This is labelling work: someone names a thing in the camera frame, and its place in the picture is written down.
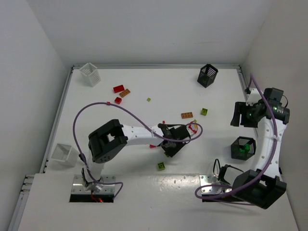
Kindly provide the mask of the orange lego plate left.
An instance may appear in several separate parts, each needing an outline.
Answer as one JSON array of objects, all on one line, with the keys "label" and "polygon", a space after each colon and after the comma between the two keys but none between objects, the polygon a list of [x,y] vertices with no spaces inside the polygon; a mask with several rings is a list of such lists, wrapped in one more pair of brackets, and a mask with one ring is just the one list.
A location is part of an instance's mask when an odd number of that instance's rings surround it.
[{"label": "orange lego plate left", "polygon": [[122,91],[119,96],[121,98],[124,98],[125,96],[127,96],[128,94],[130,94],[130,90],[129,89],[125,89],[124,91]]}]

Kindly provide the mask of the black slotted bin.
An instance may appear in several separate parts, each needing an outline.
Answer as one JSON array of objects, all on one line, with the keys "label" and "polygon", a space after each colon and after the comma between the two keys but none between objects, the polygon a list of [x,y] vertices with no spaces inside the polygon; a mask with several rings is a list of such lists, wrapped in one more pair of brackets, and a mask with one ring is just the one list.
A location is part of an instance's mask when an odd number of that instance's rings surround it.
[{"label": "black slotted bin", "polygon": [[[244,151],[247,143],[250,144],[249,152]],[[231,145],[231,158],[246,161],[255,155],[256,149],[256,141],[253,138],[240,136]]]},{"label": "black slotted bin", "polygon": [[206,64],[200,69],[197,82],[204,88],[209,87],[214,83],[215,78],[218,74],[218,69],[211,64]]}]

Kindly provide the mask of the white slotted bin back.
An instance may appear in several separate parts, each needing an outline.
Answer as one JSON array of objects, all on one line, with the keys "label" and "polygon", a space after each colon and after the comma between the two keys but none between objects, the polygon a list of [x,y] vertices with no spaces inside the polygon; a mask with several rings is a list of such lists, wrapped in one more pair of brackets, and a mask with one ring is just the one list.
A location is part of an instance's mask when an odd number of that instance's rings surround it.
[{"label": "white slotted bin back", "polygon": [[98,68],[92,63],[86,63],[80,69],[80,72],[84,78],[84,80],[91,86],[96,86],[100,81],[100,75],[98,72]]}]

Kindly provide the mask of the white slotted bin left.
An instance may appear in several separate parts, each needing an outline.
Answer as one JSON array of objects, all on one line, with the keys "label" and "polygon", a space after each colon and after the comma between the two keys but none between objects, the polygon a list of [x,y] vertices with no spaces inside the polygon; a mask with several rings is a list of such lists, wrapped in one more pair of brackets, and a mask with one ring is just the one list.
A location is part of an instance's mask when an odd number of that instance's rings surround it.
[{"label": "white slotted bin left", "polygon": [[65,167],[74,167],[77,163],[78,155],[78,151],[73,146],[58,143],[50,156],[50,160]]}]

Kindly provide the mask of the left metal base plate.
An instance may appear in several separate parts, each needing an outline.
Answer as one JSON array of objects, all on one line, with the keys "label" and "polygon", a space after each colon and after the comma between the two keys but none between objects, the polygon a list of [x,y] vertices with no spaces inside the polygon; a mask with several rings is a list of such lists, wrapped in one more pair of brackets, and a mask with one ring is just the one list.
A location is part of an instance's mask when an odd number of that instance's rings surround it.
[{"label": "left metal base plate", "polygon": [[114,195],[115,185],[110,184],[110,180],[114,180],[115,176],[102,175],[101,182],[108,184],[98,184],[95,182],[86,183],[82,175],[74,175],[71,194],[76,195],[90,195],[93,192],[94,195]]}]

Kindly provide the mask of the lime lego brick front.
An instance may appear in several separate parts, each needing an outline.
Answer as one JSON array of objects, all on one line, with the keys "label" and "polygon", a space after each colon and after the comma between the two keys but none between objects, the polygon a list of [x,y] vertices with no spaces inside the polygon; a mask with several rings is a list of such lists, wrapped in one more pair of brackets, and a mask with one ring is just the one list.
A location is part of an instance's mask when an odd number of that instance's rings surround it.
[{"label": "lime lego brick front", "polygon": [[158,166],[158,170],[159,171],[162,171],[162,170],[166,169],[164,162],[158,163],[157,166]]}]

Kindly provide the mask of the black slotted bin right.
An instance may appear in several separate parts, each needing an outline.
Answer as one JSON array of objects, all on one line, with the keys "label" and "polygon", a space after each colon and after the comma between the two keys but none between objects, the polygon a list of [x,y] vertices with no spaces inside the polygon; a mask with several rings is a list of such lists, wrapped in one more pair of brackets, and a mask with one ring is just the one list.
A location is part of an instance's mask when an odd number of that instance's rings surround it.
[{"label": "black slotted bin right", "polygon": [[[249,152],[244,151],[247,143],[250,144]],[[231,158],[246,161],[255,155],[256,149],[256,141],[253,138],[240,136],[231,145]]]}]

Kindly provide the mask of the lime lego brick right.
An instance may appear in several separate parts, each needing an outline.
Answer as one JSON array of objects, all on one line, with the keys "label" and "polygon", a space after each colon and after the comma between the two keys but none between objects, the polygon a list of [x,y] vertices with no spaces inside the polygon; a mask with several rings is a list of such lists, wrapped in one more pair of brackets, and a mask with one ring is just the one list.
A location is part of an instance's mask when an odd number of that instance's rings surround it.
[{"label": "lime lego brick right", "polygon": [[203,108],[203,109],[201,110],[201,115],[206,116],[206,115],[207,115],[207,112],[208,112],[208,110],[205,109],[205,108]]}]

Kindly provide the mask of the lime lego brick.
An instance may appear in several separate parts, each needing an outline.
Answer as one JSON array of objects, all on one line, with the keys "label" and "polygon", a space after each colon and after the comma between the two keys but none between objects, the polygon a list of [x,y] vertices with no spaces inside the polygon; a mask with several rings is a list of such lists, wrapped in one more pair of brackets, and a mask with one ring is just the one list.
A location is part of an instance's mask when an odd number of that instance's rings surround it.
[{"label": "lime lego brick", "polygon": [[206,115],[207,115],[207,112],[208,112],[208,110],[205,109],[205,108],[203,108],[203,109],[201,110],[201,115],[206,116]]},{"label": "lime lego brick", "polygon": [[164,162],[158,163],[157,166],[158,166],[158,170],[159,171],[162,171],[162,170],[166,169]]}]

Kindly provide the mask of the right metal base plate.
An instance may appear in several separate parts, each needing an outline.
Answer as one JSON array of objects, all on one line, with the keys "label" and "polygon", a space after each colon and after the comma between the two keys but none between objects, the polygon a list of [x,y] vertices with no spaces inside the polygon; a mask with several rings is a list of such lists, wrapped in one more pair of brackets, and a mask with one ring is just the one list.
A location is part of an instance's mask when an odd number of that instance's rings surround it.
[{"label": "right metal base plate", "polygon": [[227,193],[231,191],[231,186],[218,181],[217,175],[200,175],[200,186],[202,196]]}]

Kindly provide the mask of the orange lego plate right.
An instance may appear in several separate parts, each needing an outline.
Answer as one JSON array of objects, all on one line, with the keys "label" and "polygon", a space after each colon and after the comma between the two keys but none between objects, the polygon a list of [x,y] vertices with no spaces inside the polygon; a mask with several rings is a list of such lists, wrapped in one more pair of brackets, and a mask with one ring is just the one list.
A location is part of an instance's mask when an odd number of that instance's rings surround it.
[{"label": "orange lego plate right", "polygon": [[193,118],[193,113],[192,112],[181,113],[181,118],[182,119]]}]

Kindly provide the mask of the black slotted bin back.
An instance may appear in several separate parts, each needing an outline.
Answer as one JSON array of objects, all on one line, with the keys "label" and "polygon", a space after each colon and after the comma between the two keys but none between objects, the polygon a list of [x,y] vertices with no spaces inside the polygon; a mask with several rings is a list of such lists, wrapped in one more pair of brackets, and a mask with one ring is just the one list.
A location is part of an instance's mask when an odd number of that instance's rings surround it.
[{"label": "black slotted bin back", "polygon": [[197,82],[204,88],[209,87],[214,83],[215,78],[218,74],[218,69],[211,64],[206,64],[200,69]]}]

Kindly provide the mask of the red flower lego brick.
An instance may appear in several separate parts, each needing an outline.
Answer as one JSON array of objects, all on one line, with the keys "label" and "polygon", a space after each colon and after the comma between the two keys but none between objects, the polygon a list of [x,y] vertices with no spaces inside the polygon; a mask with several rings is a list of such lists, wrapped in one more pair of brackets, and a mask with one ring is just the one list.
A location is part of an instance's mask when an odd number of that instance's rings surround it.
[{"label": "red flower lego brick", "polygon": [[196,134],[198,132],[198,125],[192,121],[189,125],[188,125],[188,129],[193,133]]}]

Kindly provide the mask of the large red lego brick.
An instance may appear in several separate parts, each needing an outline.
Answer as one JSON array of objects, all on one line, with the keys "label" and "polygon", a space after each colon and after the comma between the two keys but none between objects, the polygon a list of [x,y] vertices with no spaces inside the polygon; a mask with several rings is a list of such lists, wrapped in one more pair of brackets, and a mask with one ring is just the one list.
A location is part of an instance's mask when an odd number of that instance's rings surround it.
[{"label": "large red lego brick", "polygon": [[113,87],[113,90],[114,90],[114,93],[119,93],[119,92],[124,91],[125,87],[124,85],[119,85],[119,86]]}]

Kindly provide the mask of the metal base plate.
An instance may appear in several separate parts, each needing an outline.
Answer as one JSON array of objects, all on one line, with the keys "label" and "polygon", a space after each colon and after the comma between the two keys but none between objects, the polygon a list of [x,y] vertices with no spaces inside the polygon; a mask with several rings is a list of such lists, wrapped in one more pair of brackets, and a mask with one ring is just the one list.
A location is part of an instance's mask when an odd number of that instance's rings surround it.
[{"label": "metal base plate", "polygon": [[82,175],[74,175],[71,194],[76,195],[90,195],[93,192],[94,195],[114,195],[115,185],[110,184],[110,180],[114,180],[115,176],[102,175],[101,182],[108,184],[98,184],[95,182],[86,183]]},{"label": "metal base plate", "polygon": [[231,191],[231,186],[218,181],[217,175],[200,175],[200,186],[202,196],[227,193]]}]

